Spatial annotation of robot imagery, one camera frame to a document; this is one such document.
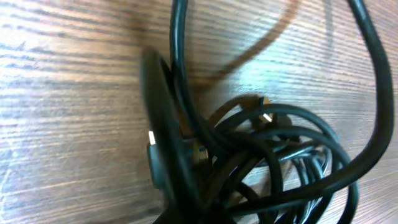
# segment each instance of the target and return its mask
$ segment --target wire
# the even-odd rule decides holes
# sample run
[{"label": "wire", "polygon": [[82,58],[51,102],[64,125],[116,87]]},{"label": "wire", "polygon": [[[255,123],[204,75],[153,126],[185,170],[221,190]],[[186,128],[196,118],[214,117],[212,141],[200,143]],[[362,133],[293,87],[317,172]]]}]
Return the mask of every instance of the wire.
[{"label": "wire", "polygon": [[[297,106],[262,105],[251,111],[238,112],[211,127],[195,109],[187,84],[184,29],[188,2],[174,0],[170,25],[171,70],[154,49],[145,50],[141,62],[141,92],[168,173],[167,195],[170,211],[173,211],[167,210],[155,223],[175,220],[183,220],[182,223],[220,220],[234,223],[231,217],[252,213],[259,216],[260,223],[316,223],[329,206],[333,194],[345,187],[348,187],[348,198],[338,223],[352,221],[359,201],[356,181],[380,160],[391,140],[394,99],[387,55],[366,6],[362,0],[348,0],[348,3],[373,61],[377,95],[373,135],[363,152],[352,161],[339,145],[332,128],[317,115]],[[209,166],[213,173],[201,186],[197,186],[184,157],[173,100],[179,102],[195,137],[210,155]],[[299,116],[320,131],[282,125],[277,119],[266,129],[255,133],[235,131],[241,123],[262,114]],[[300,137],[311,140],[303,142]],[[212,163],[213,156],[217,157],[215,163]],[[269,167],[271,177],[271,194],[262,198],[242,183],[261,161]],[[283,189],[282,161],[292,161],[300,177],[300,187]],[[331,174],[326,175],[329,163]],[[229,205],[234,191],[246,197],[247,201]]]}]

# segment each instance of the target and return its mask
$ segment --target brown wooden surface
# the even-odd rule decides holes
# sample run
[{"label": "brown wooden surface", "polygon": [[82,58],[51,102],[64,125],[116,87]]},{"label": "brown wooden surface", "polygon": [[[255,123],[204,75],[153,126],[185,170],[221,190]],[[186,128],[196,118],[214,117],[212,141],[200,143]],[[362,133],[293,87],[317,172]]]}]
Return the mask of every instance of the brown wooden surface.
[{"label": "brown wooden surface", "polygon": [[[398,1],[366,2],[396,76]],[[146,159],[138,57],[151,45],[168,58],[170,4],[1,0],[0,223],[156,218],[162,202]],[[232,97],[267,94],[319,114],[351,156],[367,143],[373,68],[346,1],[194,0],[186,36],[206,117]],[[398,220],[397,147],[394,138],[361,179],[355,223]],[[323,222],[337,221],[339,195]]]}]

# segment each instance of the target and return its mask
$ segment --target table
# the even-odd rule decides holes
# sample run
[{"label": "table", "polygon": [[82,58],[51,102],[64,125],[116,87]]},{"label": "table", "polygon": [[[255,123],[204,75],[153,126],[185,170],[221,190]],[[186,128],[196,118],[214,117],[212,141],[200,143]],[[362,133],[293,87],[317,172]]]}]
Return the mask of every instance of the table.
[{"label": "table", "polygon": [[[397,85],[398,1],[366,3]],[[170,5],[1,1],[0,223],[152,223],[158,216],[139,54],[150,45],[168,60]],[[319,114],[351,157],[367,143],[373,67],[346,1],[194,0],[186,38],[190,87],[205,117],[230,98],[265,94]],[[397,147],[394,138],[360,180],[355,223],[398,219]],[[322,223],[335,223],[344,202],[343,191]]]}]

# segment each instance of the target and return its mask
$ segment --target cable bundle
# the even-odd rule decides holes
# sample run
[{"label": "cable bundle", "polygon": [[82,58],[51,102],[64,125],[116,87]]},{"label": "cable bundle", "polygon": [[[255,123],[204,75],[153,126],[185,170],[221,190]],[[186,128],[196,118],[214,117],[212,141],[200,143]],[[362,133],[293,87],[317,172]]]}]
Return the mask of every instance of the cable bundle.
[{"label": "cable bundle", "polygon": [[[358,206],[356,181],[379,161],[391,140],[394,99],[389,63],[381,41],[362,0],[348,0],[376,73],[377,113],[373,135],[354,160],[339,145],[330,126],[317,115],[297,106],[262,105],[238,112],[211,127],[193,106],[184,63],[186,0],[173,3],[170,26],[172,68],[156,50],[146,49],[141,62],[141,92],[154,131],[163,167],[167,172],[166,195],[170,205],[155,223],[235,223],[234,216],[256,213],[260,223],[316,223],[333,194],[348,187],[348,199],[339,223],[350,223]],[[178,101],[196,138],[209,153],[212,170],[198,186],[184,153],[174,108]],[[236,127],[263,114],[298,116],[318,130],[282,124],[276,118],[261,131],[242,133]],[[283,189],[280,162],[291,161],[301,186]],[[259,196],[242,183],[245,176],[263,162],[269,167],[271,194]],[[331,164],[331,174],[326,170]],[[229,205],[233,192],[246,202]]]}]

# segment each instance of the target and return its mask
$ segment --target wooden surface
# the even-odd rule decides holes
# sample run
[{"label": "wooden surface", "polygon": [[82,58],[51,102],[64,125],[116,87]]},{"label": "wooden surface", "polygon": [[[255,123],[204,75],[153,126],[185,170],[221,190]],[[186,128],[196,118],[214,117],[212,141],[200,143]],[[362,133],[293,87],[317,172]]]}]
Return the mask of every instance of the wooden surface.
[{"label": "wooden surface", "polygon": [[[397,84],[398,1],[366,2]],[[151,45],[168,58],[170,4],[1,0],[0,223],[152,223],[160,213],[138,56]],[[232,97],[267,94],[319,114],[352,157],[367,143],[373,68],[346,1],[190,1],[186,36],[206,117]],[[361,179],[355,223],[398,219],[397,147],[394,138]],[[335,223],[344,202],[343,191],[322,222]]]}]

